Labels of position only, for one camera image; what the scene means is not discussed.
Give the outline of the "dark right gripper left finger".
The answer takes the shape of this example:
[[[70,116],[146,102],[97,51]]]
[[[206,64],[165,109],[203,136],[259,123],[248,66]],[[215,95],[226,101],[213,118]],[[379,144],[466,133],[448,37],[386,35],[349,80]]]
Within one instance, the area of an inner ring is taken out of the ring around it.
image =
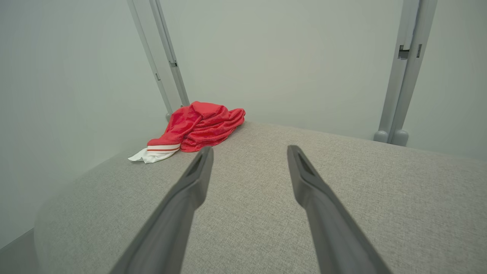
[[[199,151],[111,269],[112,274],[179,274],[195,211],[204,203],[213,149]]]

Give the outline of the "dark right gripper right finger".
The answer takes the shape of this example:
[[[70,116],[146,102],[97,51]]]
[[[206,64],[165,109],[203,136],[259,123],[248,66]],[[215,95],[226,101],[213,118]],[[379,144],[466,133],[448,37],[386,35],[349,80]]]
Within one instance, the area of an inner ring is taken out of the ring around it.
[[[322,274],[389,274],[391,271],[334,191],[297,145],[287,159],[296,201],[306,211]]]

